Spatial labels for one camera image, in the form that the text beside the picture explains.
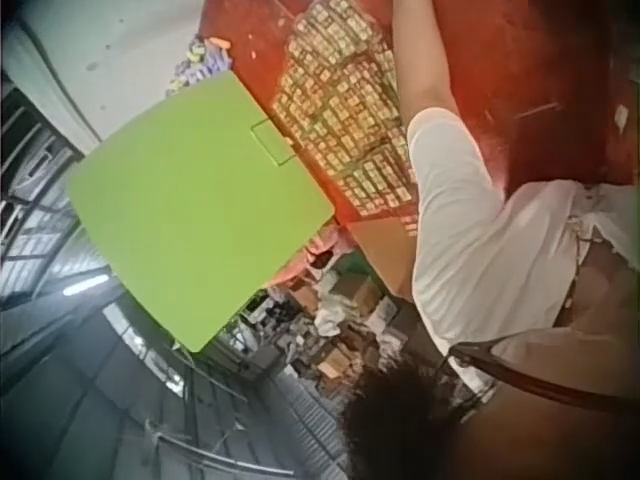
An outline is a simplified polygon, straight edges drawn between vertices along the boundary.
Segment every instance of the floor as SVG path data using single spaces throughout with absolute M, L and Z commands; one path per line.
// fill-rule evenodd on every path
M 453 91 L 507 192 L 528 181 L 630 183 L 638 163 L 636 90 L 610 55 L 604 0 L 434 0 Z M 358 0 L 391 37 L 390 0 Z M 263 108 L 272 102 L 294 18 L 308 0 L 208 0 L 200 33 L 231 41 L 233 70 Z M 629 109 L 621 134 L 616 107 Z M 360 217 L 300 156 L 345 224 Z

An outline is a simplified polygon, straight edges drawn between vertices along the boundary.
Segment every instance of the glasses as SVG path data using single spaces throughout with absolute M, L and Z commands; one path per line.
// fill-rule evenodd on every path
M 455 362 L 518 390 L 582 409 L 640 416 L 640 343 L 571 328 L 528 331 L 451 347 Z

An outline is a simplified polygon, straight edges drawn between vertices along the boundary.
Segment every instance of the green board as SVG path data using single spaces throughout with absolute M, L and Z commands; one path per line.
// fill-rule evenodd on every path
M 122 283 L 192 351 L 333 214 L 231 72 L 127 124 L 76 167 L 68 191 Z

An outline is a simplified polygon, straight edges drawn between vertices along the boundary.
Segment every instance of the wall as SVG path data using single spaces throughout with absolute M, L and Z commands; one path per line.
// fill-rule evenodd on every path
M 104 139 L 164 98 L 202 6 L 203 0 L 30 0 L 20 17 Z
M 147 420 L 187 443 L 237 461 L 296 469 L 287 439 L 257 390 L 214 366 L 199 367 L 216 384 L 165 355 L 165 333 L 129 295 L 116 300 L 145 347 L 163 358 L 185 380 L 182 396 L 167 388 L 129 346 L 103 313 L 113 291 L 95 296 L 91 311 L 47 336 L 21 357 L 3 356 L 2 457 L 11 459 L 20 478 L 50 479 L 225 479 L 253 478 L 201 471 L 175 453 L 145 447 Z M 232 390 L 247 401 L 229 393 Z M 245 431 L 232 431 L 236 421 Z

